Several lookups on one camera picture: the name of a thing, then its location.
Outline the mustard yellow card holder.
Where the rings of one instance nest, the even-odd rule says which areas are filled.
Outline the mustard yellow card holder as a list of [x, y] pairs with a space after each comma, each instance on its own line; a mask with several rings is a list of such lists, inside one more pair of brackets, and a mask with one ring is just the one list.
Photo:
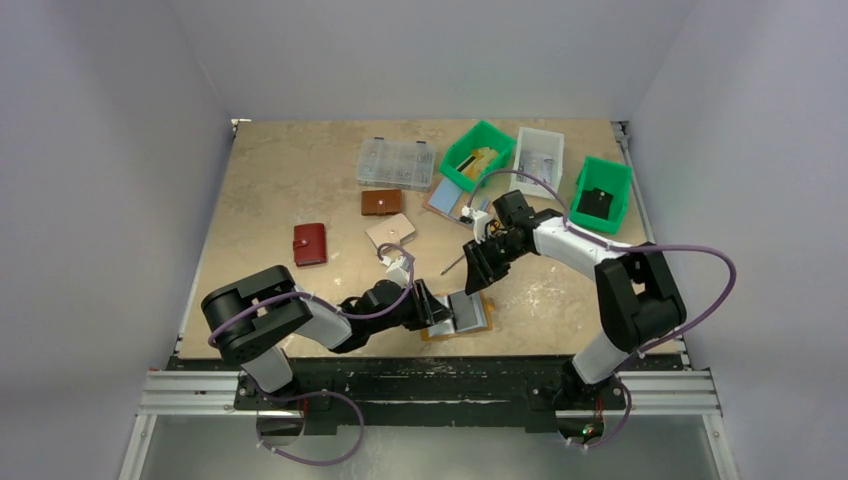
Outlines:
[[[480, 293], [481, 293], [483, 300], [484, 300], [485, 310], [486, 310], [487, 318], [488, 318], [488, 321], [489, 321], [489, 325], [488, 325], [487, 328], [482, 329], [482, 330], [478, 330], [478, 331], [475, 331], [475, 332], [471, 332], [471, 333], [457, 334], [454, 331], [454, 325], [453, 325], [453, 319], [452, 319], [452, 320], [444, 321], [444, 323], [441, 324], [440, 326], [434, 326], [432, 328], [422, 330], [421, 333], [420, 333], [421, 340], [425, 341], [425, 342], [442, 341], [442, 340], [448, 340], [448, 339], [459, 337], [459, 336], [470, 335], [470, 334], [474, 334], [474, 333], [479, 333], [479, 332], [491, 330], [493, 328], [492, 312], [494, 311], [494, 305], [493, 305], [493, 302], [491, 300], [487, 299], [483, 295], [482, 292], [480, 292]], [[448, 295], [449, 294], [437, 295], [436, 297], [437, 298], [442, 297], [443, 302], [449, 304]]]

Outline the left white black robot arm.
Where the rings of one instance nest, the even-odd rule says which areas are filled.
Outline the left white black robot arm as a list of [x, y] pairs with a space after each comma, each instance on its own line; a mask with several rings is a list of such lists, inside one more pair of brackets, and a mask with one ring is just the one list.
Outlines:
[[281, 265], [211, 292], [201, 310], [211, 330], [208, 343], [267, 393], [280, 393], [294, 380], [278, 347], [291, 334], [340, 354], [388, 329], [423, 330], [453, 317], [448, 301], [432, 295], [421, 280], [405, 286], [380, 280], [335, 305], [301, 289]]

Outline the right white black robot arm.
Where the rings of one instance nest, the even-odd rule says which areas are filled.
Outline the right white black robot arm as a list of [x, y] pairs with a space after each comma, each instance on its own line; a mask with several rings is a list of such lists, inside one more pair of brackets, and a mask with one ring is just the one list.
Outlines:
[[606, 382], [638, 348], [686, 319], [668, 264], [650, 245], [606, 240], [556, 210], [537, 212], [518, 190], [497, 198], [494, 208], [494, 214], [462, 209], [474, 235], [463, 247], [466, 294], [503, 279], [526, 254], [556, 260], [595, 284], [601, 331], [565, 364], [563, 391], [575, 394]]

